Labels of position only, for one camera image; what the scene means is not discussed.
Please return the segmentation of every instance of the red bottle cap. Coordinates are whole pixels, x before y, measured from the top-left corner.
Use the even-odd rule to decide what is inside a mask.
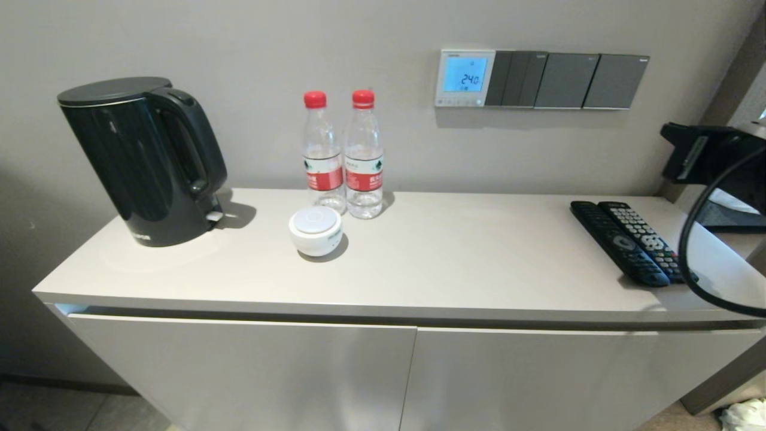
[[[375,107],[375,93],[370,90],[357,90],[351,96],[356,109],[372,109]]]
[[[324,91],[308,91],[303,95],[303,103],[309,109],[326,107],[327,96]]]

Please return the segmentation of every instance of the kettle lid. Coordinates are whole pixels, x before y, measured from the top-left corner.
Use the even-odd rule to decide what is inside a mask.
[[[58,103],[65,107],[88,107],[113,104],[143,97],[160,87],[172,87],[164,77],[124,77],[99,81],[71,88],[58,95]]]

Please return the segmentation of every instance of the white countertop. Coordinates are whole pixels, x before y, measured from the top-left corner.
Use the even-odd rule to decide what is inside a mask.
[[[167,248],[144,247],[122,219],[45,278],[45,302],[185,311],[514,321],[744,320],[685,285],[642,288],[569,211],[572,200],[627,202],[676,247],[685,215],[662,198],[397,192],[378,218],[343,216],[347,248],[301,257],[288,218],[303,190],[234,189],[224,210],[257,213]],[[227,217],[221,224],[237,225]],[[726,297],[766,305],[766,279],[705,229],[690,263]]]

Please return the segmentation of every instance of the remote control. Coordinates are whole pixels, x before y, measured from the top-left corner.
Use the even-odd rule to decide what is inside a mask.
[[[596,204],[574,201],[571,211],[625,275],[653,288],[669,284],[660,267]]]
[[[618,226],[633,236],[638,245],[660,266],[672,283],[684,282],[676,252],[628,204],[624,202],[599,202],[598,206]],[[694,277],[694,281],[699,280],[699,277],[694,273],[692,273],[692,277]]]

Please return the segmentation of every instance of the black kettle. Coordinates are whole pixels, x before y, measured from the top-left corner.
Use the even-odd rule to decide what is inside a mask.
[[[128,77],[58,95],[64,116],[133,238],[161,247],[223,216],[226,166],[205,112],[164,77]]]

